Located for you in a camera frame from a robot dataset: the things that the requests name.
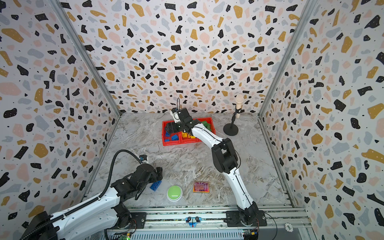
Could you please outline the yellow brick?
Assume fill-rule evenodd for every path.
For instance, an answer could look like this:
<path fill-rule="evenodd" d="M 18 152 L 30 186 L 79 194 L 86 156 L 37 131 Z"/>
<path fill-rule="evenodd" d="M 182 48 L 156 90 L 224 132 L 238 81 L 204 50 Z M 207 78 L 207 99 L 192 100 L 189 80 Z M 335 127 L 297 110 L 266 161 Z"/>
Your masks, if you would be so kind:
<path fill-rule="evenodd" d="M 188 134 L 188 133 L 182 133 L 182 139 L 185 140 L 185 139 L 195 139 L 196 137 Z"/>

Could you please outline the green brick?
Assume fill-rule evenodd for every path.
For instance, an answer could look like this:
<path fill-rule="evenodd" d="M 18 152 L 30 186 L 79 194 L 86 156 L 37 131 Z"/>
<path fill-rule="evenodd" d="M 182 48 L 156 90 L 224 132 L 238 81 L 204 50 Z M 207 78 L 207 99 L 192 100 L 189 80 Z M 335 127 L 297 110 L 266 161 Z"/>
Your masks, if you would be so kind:
<path fill-rule="evenodd" d="M 202 121 L 202 124 L 204 125 L 205 128 L 207 128 L 209 131 L 211 131 L 211 124 L 209 124 L 207 121 Z"/>

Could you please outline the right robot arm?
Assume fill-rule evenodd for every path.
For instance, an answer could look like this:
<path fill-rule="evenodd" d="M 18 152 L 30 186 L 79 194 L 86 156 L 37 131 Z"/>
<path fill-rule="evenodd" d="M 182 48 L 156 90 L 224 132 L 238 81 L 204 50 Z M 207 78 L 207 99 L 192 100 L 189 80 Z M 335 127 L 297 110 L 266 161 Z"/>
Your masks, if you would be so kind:
<path fill-rule="evenodd" d="M 209 131 L 201 121 L 193 119 L 186 108 L 173 108 L 170 114 L 174 121 L 166 125 L 166 131 L 169 134 L 187 133 L 211 148 L 215 168 L 223 174 L 235 195 L 240 221 L 246 226 L 252 225 L 257 219 L 259 208 L 242 180 L 238 153 L 232 141 Z"/>

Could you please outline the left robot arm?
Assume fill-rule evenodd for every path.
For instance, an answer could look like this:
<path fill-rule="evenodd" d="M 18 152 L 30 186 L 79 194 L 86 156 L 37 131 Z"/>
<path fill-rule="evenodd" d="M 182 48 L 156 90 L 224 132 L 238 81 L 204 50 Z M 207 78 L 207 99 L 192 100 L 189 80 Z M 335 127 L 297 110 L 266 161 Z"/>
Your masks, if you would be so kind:
<path fill-rule="evenodd" d="M 110 228 L 138 228 L 138 222 L 125 206 L 129 199 L 138 200 L 148 184 L 163 178 L 163 169 L 148 164 L 145 155 L 136 156 L 124 150 L 139 162 L 136 170 L 111 182 L 117 151 L 113 156 L 107 183 L 100 194 L 71 208 L 54 214 L 46 211 L 37 214 L 22 235 L 23 240 L 82 240 Z"/>

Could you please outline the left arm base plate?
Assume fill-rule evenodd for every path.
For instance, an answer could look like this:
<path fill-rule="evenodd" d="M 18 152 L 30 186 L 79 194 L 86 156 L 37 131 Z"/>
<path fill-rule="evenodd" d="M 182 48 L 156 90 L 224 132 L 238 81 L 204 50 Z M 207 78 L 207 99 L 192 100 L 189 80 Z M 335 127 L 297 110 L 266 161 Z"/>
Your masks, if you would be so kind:
<path fill-rule="evenodd" d="M 117 223 L 114 225 L 115 229 L 128 229 L 138 230 L 143 229 L 146 223 L 147 213 L 145 212 L 134 212 L 123 214 L 118 217 Z"/>

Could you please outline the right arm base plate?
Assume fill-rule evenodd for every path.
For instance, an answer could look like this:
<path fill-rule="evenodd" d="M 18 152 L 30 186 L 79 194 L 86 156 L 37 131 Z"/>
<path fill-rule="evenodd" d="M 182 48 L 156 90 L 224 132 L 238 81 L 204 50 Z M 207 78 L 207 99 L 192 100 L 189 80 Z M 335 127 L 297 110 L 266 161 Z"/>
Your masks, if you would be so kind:
<path fill-rule="evenodd" d="M 267 220 L 265 212 L 262 210 L 256 213 L 246 214 L 239 210 L 237 211 L 226 211 L 226 217 L 224 222 L 228 227 L 266 227 Z"/>

